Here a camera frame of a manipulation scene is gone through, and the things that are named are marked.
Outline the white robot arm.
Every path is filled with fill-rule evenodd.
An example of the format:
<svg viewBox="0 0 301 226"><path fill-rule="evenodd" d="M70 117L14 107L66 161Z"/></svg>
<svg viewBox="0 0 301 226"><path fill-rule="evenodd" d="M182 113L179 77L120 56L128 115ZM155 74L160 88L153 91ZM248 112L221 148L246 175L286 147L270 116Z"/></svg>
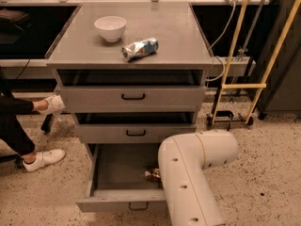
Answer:
<svg viewBox="0 0 301 226"><path fill-rule="evenodd" d="M161 143L158 164L173 226L225 226L203 171L237 155L238 142L225 130L180 134Z"/></svg>

